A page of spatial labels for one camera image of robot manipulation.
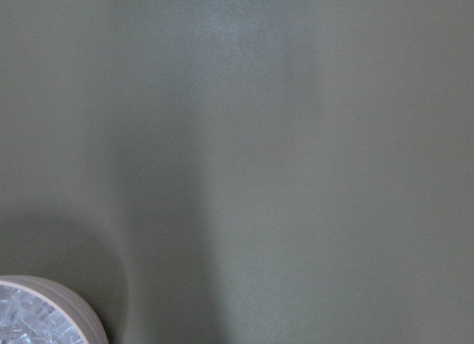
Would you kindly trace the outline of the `pink bowl of ice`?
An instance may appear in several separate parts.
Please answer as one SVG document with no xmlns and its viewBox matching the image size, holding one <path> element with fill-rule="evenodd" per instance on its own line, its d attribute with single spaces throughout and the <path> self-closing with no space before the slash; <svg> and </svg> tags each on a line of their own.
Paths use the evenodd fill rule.
<svg viewBox="0 0 474 344">
<path fill-rule="evenodd" d="M 78 331 L 84 343 L 109 343 L 98 315 L 70 288 L 49 279 L 26 275 L 1 276 L 1 285 L 26 291 L 58 310 Z"/>
</svg>

